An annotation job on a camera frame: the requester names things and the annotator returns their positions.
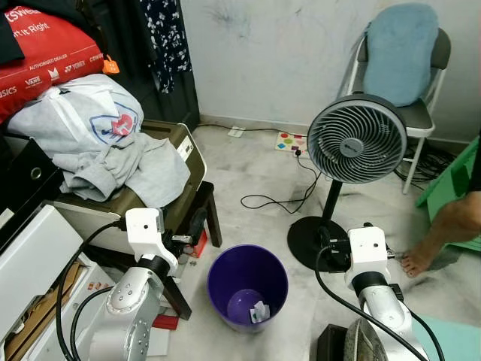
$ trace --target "blue cushion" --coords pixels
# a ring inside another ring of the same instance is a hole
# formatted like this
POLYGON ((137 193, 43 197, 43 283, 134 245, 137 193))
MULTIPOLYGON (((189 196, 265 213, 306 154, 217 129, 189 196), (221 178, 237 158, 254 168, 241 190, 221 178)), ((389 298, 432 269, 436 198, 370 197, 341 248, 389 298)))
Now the blue cushion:
POLYGON ((364 91, 397 107, 414 103, 429 85, 437 16, 424 4, 385 9, 368 27, 364 91))

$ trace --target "red bag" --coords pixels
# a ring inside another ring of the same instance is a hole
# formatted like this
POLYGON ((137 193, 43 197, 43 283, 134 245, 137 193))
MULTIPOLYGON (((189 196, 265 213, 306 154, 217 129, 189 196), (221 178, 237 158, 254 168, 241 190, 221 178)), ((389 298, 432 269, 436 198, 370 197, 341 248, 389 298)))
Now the red bag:
POLYGON ((25 59, 0 67, 0 124, 52 85, 102 70, 96 43, 68 21, 24 6, 5 17, 25 59))

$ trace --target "white wall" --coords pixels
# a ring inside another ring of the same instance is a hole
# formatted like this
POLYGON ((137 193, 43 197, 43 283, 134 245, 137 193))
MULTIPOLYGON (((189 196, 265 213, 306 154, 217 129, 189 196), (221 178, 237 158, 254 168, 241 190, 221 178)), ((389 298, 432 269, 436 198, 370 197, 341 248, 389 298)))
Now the white wall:
MULTIPOLYGON (((181 0, 202 114, 310 124, 336 96, 351 46, 396 0, 181 0)), ((481 123, 479 0, 432 0, 452 55, 434 137, 481 123)))

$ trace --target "fan stand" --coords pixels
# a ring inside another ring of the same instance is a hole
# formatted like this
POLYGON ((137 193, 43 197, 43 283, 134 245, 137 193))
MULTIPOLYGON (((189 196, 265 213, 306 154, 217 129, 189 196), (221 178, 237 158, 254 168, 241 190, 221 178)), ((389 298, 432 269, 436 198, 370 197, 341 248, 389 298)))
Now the fan stand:
MULTIPOLYGON (((347 233, 331 220, 339 197, 342 182, 333 180, 325 202, 322 217, 304 217, 291 225, 287 234, 287 244, 294 257, 308 268, 314 269, 317 253, 331 240, 346 240, 347 233)), ((345 272, 349 268, 349 255, 327 252, 319 260, 322 272, 345 272)))

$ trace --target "navy floral dress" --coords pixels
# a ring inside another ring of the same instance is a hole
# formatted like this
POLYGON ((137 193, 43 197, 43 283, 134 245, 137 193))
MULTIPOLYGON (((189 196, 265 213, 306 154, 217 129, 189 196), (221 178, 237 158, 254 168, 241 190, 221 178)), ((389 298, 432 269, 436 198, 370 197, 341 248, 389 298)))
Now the navy floral dress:
POLYGON ((174 89, 173 75, 191 71, 186 33, 177 0, 140 0, 157 60, 149 64, 162 93, 174 89))

